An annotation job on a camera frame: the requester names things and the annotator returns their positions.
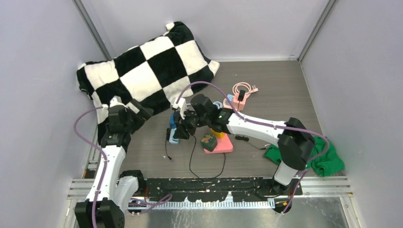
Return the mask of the blue cube socket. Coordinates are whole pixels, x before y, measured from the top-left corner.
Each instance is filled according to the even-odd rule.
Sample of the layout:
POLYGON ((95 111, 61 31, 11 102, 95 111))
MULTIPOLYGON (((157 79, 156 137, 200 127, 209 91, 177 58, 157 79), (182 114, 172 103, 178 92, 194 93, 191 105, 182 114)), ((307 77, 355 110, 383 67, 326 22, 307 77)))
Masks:
POLYGON ((176 123, 174 120, 174 113, 171 114, 170 120, 169 120, 169 125, 171 129, 175 129, 176 127, 176 123))

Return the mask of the dark green cube socket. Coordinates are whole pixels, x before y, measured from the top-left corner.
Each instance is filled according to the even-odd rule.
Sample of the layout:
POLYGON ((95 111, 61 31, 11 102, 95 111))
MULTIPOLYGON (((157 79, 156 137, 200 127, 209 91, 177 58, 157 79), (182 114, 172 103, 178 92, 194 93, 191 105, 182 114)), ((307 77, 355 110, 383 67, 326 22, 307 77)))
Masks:
POLYGON ((217 138, 215 136, 213 136, 212 134, 208 134, 208 133, 205 134, 201 138, 200 142, 201 142, 202 148, 208 152, 214 151, 214 149, 218 145, 217 138))

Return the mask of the yellow cube socket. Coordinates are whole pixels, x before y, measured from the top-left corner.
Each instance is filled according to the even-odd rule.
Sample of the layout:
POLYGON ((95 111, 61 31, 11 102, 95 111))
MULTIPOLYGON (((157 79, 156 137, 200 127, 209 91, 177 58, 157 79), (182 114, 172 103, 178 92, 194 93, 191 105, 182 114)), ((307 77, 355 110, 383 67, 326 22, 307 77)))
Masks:
POLYGON ((225 137, 225 135, 226 135, 226 133, 224 133, 224 132, 216 132, 212 128, 210 130, 211 130, 212 135, 214 137, 216 137, 217 139, 223 139, 225 137))

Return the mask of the light blue plug adapter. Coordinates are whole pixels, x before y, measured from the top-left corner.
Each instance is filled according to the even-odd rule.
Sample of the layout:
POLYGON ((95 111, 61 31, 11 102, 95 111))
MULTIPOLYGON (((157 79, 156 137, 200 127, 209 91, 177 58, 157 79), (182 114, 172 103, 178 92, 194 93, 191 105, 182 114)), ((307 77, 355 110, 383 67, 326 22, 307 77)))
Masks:
POLYGON ((233 95, 228 94, 228 95, 227 95, 227 98, 228 98, 228 99, 229 99, 229 101, 231 102, 231 101, 233 100, 233 95))

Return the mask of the pink cube socket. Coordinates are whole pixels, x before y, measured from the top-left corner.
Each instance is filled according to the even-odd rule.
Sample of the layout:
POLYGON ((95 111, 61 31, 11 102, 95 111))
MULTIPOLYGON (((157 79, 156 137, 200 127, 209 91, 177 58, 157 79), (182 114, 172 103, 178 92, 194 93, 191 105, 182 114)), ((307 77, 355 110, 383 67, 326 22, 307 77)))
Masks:
POLYGON ((232 104, 236 108, 237 111, 242 111, 244 109, 248 95, 241 96, 241 98, 242 98, 241 101, 239 100, 239 96, 240 96, 239 93, 236 93, 233 96, 232 104))

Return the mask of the light blue power strip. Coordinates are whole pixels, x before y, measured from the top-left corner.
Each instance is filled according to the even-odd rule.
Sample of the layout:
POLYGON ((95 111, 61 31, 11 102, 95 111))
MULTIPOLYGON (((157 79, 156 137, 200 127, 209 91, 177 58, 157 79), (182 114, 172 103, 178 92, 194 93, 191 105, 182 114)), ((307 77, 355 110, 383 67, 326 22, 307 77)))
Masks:
MULTIPOLYGON (((213 102, 213 104, 216 105, 217 108, 223 108, 222 102, 215 101, 215 102, 213 102)), ((173 137, 175 131, 176 131, 176 128, 175 128, 175 129, 171 129, 169 143, 170 143, 170 144, 177 145, 177 144, 179 144, 180 139, 175 139, 175 138, 173 137)))

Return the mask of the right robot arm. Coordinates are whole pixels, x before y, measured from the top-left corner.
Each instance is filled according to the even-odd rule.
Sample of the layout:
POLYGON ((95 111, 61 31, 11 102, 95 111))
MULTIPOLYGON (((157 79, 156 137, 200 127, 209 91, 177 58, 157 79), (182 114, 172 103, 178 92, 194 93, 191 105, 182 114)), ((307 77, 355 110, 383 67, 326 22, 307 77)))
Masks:
POLYGON ((271 188, 278 195, 290 189, 290 182, 298 171, 305 169, 315 146, 312 135, 296 118, 288 121, 270 121, 244 115, 231 108, 217 108, 203 94, 191 100, 192 110, 184 98, 171 102, 177 126, 175 137, 189 139, 198 127, 207 126, 218 133, 244 135, 266 141, 279 148, 282 161, 275 171, 271 188))

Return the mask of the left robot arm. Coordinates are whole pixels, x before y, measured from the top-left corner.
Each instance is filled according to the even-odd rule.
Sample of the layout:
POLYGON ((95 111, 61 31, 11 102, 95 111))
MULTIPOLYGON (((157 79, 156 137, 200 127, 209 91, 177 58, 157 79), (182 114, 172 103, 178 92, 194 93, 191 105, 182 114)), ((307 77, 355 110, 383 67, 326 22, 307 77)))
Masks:
POLYGON ((94 184, 83 202, 75 206, 75 216, 81 228, 122 228, 125 212, 132 196, 145 193, 146 184, 140 170, 119 175, 131 135, 153 115, 153 109, 133 99, 123 104, 111 99, 107 109, 107 123, 100 145, 93 145, 101 154, 94 184))

